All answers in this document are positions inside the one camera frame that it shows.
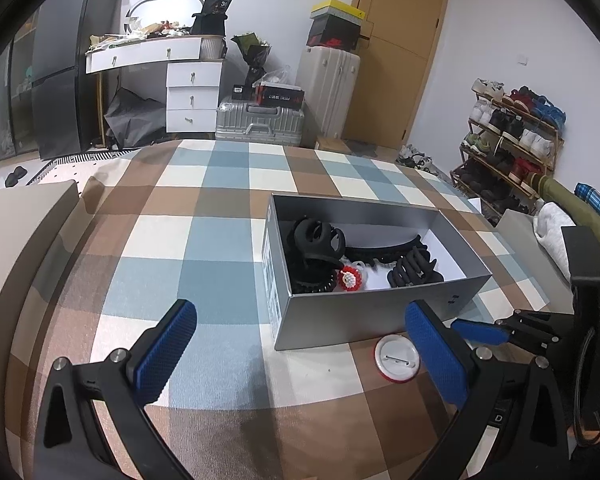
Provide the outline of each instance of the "black box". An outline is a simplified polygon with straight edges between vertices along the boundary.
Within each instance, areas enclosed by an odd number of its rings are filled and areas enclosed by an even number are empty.
[[[256,101],[260,106],[300,110],[304,102],[304,90],[299,86],[263,82],[256,88]]]
[[[308,46],[330,46],[351,52],[358,44],[360,26],[333,14],[324,14],[314,19],[309,32]]]

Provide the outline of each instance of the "white dresser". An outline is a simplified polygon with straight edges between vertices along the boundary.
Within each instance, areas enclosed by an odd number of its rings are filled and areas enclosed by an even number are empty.
[[[223,60],[201,60],[205,36],[133,43],[87,54],[87,73],[166,62],[167,133],[213,132]]]

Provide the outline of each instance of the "metal screw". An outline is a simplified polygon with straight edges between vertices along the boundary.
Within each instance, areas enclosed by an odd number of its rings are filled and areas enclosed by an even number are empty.
[[[109,359],[115,363],[119,363],[126,357],[126,350],[124,348],[118,348],[109,354]]]
[[[480,346],[475,349],[475,354],[478,356],[478,359],[481,359],[482,361],[488,361],[493,357],[493,352],[486,346]]]
[[[66,357],[59,357],[54,361],[54,370],[62,370],[68,362],[69,359]]]
[[[536,365],[538,365],[538,368],[542,368],[542,370],[544,370],[545,368],[549,367],[549,360],[541,355],[536,356]]]

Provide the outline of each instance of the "silver box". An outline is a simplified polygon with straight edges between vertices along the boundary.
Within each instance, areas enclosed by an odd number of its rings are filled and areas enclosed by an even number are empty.
[[[423,238],[433,234],[439,241],[439,250],[449,256],[447,265],[456,266],[456,277],[464,278],[385,290],[292,294],[282,240],[302,216],[340,227],[348,246],[390,246],[407,242],[416,234]],[[359,244],[360,240],[373,243]],[[432,247],[430,250],[435,258],[435,251]],[[276,350],[349,343],[403,332],[404,311],[413,300],[427,301],[442,320],[457,317],[491,276],[443,213],[418,206],[343,198],[272,194],[262,259]]]

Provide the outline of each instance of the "plaid bed sheet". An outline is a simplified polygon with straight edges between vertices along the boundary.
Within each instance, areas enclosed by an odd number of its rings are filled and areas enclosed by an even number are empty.
[[[53,360],[99,361],[128,348],[176,298],[196,305],[198,328],[146,412],[194,478],[395,480],[415,471],[451,414],[424,367],[409,383],[389,383],[375,368],[377,340],[273,350],[260,254],[272,191],[439,209],[493,273],[461,317],[551,308],[500,235],[428,173],[267,144],[145,148],[88,181],[27,298],[5,413],[24,478]],[[106,408],[96,409],[121,468],[137,477]]]

